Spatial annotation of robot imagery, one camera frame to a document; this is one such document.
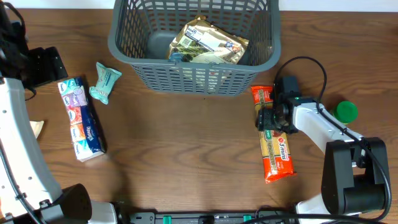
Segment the orange spaghetti packet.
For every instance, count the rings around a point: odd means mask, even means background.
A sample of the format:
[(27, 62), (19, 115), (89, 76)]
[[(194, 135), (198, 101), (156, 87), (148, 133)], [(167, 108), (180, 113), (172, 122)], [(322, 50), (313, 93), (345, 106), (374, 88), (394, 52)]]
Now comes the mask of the orange spaghetti packet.
[[(260, 115), (259, 112), (272, 112), (272, 91), (272, 86), (260, 85), (251, 87), (257, 129), (260, 127), (258, 124), (260, 119), (265, 118), (265, 115)], [(295, 175), (287, 135), (284, 132), (270, 129), (259, 130), (258, 133), (265, 182), (269, 184), (284, 177)]]

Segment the gold foil food pouch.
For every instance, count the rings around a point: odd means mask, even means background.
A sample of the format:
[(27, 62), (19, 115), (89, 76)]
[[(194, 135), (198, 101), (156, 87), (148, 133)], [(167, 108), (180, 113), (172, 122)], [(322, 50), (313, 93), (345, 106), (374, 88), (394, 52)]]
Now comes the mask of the gold foil food pouch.
[(183, 26), (169, 45), (166, 58), (176, 62), (237, 64), (249, 40), (210, 24), (204, 16)]

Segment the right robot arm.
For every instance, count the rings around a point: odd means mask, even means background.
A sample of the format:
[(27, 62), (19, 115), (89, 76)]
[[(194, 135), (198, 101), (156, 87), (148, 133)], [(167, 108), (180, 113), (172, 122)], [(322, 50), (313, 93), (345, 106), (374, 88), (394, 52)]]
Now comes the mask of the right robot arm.
[(381, 221), (392, 202), (386, 145), (339, 122), (312, 97), (304, 97), (295, 77), (274, 86), (251, 88), (257, 112), (267, 182), (292, 175), (287, 134), (306, 134), (323, 152), (321, 192), (295, 206), (299, 223), (333, 223), (380, 210)]

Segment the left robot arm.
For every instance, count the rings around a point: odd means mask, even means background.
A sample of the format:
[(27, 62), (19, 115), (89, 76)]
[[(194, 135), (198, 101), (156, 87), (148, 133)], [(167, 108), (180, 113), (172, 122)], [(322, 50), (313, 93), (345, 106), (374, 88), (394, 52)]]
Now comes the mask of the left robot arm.
[(82, 184), (62, 189), (50, 172), (26, 108), (26, 90), (68, 76), (55, 47), (29, 49), (25, 21), (10, 21), (1, 2), (1, 223), (117, 223), (109, 202)]

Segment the crumpled beige paper bag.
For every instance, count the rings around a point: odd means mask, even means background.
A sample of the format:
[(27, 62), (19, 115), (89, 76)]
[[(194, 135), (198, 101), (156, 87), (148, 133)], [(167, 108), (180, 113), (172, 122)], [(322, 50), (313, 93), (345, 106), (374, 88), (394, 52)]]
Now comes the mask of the crumpled beige paper bag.
[(42, 128), (44, 125), (44, 121), (30, 121), (30, 126), (34, 132), (35, 138), (38, 138)]

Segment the teal snack packet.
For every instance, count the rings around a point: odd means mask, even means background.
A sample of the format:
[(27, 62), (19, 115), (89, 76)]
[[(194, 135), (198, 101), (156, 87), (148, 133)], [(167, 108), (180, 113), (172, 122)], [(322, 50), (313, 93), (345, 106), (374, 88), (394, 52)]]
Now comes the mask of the teal snack packet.
[(96, 69), (98, 73), (98, 81), (95, 86), (90, 87), (89, 92), (94, 99), (100, 100), (102, 103), (107, 105), (109, 103), (109, 96), (112, 92), (113, 86), (122, 76), (122, 73), (113, 68), (105, 67), (99, 62), (96, 63)]

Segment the green lid jar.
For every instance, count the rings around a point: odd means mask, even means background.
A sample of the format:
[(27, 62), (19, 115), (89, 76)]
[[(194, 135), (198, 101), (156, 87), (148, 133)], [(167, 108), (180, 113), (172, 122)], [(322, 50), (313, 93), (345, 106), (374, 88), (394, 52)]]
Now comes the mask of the green lid jar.
[(332, 115), (343, 124), (350, 124), (358, 117), (357, 106), (350, 101), (338, 103), (331, 111)]

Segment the Kleenex tissue multipack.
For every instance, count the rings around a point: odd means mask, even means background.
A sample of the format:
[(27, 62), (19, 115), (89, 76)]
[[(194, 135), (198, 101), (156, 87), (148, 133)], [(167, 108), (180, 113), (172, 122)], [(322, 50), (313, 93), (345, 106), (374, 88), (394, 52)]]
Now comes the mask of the Kleenex tissue multipack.
[(70, 134), (76, 158), (85, 162), (106, 150), (86, 97), (83, 79), (70, 78), (57, 83), (70, 121)]

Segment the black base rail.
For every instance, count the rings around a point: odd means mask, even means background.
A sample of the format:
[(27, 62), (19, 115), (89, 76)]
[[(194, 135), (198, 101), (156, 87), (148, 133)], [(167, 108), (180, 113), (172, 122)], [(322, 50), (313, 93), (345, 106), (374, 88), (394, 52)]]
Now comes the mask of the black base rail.
[(263, 206), (257, 210), (210, 210), (204, 212), (159, 212), (154, 208), (138, 208), (124, 202), (113, 203), (118, 223), (129, 224), (224, 224), (243, 223), (271, 215), (286, 215), (289, 211)]

